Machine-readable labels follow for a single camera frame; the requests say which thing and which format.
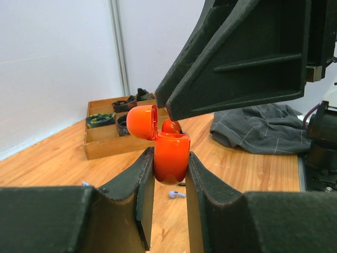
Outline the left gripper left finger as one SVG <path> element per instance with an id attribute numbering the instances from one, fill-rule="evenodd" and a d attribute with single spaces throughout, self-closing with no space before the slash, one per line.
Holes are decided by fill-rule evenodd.
<path id="1" fill-rule="evenodd" d="M 1 188 L 1 252 L 146 252 L 153 148 L 99 188 Z"/>

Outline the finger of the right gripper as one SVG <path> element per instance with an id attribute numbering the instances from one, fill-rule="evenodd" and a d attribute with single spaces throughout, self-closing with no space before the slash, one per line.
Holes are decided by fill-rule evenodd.
<path id="1" fill-rule="evenodd" d="M 155 91 L 156 105 L 164 108 L 174 89 L 186 75 L 220 28 L 237 1 L 205 1 L 190 37 Z"/>

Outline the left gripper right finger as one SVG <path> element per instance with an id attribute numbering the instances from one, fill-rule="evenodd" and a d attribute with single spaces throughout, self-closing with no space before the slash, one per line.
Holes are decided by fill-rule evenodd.
<path id="1" fill-rule="evenodd" d="M 191 252 L 336 252 L 335 193 L 241 193 L 191 153 L 186 199 Z"/>

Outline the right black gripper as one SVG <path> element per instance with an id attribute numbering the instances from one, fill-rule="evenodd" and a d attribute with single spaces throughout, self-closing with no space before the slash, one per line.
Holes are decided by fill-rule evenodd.
<path id="1" fill-rule="evenodd" d="M 325 78 L 335 43 L 336 0 L 237 1 L 172 92 L 167 111 L 182 120 L 300 98 L 305 80 Z"/>

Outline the orange earbud case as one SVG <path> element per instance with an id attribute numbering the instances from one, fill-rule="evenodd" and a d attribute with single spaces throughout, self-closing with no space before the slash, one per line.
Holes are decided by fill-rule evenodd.
<path id="1" fill-rule="evenodd" d="M 132 108 L 127 117 L 132 136 L 154 141 L 154 175 L 158 182 L 177 185 L 185 179 L 190 155 L 190 136 L 186 133 L 166 133 L 158 126 L 158 108 L 141 105 Z"/>

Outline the orange earbud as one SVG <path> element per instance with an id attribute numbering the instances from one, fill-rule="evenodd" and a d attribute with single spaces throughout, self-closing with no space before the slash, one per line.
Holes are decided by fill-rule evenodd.
<path id="1" fill-rule="evenodd" d="M 164 121 L 164 123 L 162 124 L 161 131 L 176 134 L 183 133 L 180 123 L 178 121 L 172 121 L 171 119 L 166 119 Z"/>

